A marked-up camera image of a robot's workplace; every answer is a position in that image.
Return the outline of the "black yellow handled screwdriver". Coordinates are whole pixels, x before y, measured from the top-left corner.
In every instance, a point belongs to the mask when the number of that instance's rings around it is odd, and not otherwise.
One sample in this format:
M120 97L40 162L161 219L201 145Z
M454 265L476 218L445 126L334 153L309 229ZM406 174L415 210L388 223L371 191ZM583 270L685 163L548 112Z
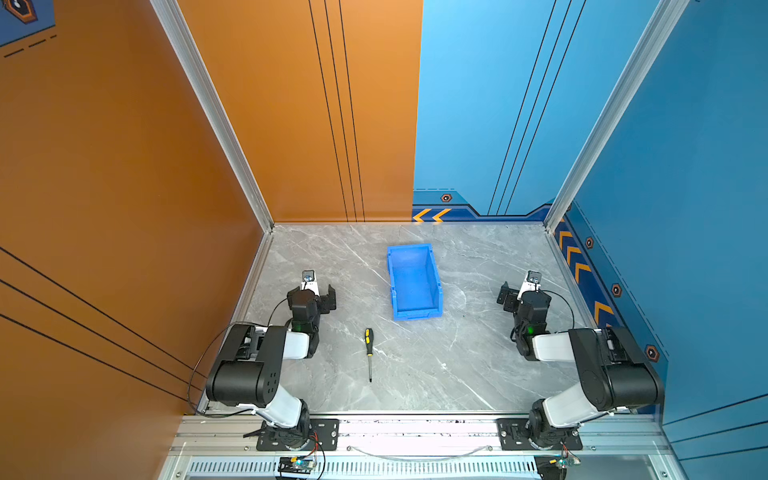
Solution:
M373 356L374 356L374 332L372 328L366 328L365 329L365 346L366 346L366 355L368 359L368 378L369 381L372 382L373 377Z

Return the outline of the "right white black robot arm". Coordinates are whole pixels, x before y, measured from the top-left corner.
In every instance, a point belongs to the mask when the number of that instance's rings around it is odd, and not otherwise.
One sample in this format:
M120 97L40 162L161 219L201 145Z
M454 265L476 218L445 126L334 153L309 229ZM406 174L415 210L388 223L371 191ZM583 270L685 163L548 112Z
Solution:
M536 276L518 289L504 283L497 297L513 315L510 339L518 353L529 362L571 363L578 382L535 401L525 421L501 422L502 437L540 450L571 448L583 424L621 409L663 401L662 381L628 329L573 327L551 332L546 322L551 300Z

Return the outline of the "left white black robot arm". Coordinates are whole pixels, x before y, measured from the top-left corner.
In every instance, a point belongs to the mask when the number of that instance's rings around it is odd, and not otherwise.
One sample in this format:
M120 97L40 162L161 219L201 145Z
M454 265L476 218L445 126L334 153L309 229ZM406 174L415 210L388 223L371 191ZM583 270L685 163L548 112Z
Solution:
M208 399L263 420L259 429L244 435L262 441L262 450L312 449L319 442L307 403L281 385L281 371L285 360L315 355L320 319L337 308L336 291L329 286L322 295L297 287L287 293L286 302L291 310L287 325L230 328L206 383Z

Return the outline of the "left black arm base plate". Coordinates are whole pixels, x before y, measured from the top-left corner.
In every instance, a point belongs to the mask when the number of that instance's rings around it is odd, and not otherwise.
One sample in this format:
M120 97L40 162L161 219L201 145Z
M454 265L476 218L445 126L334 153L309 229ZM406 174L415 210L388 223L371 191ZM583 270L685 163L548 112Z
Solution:
M266 421L261 425L256 449L261 452L306 451L316 447L316 441L325 452L336 451L339 440L340 421L336 418L311 417L301 421L297 427L280 428L270 426Z

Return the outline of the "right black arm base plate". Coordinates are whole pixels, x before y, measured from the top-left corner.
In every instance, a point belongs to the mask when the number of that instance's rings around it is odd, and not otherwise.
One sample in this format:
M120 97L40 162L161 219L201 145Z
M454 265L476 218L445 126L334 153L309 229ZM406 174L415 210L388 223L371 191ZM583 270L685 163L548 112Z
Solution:
M496 420L497 435L503 451L558 450L580 451L583 443L577 429L554 428L548 423L532 426L529 419L500 418Z

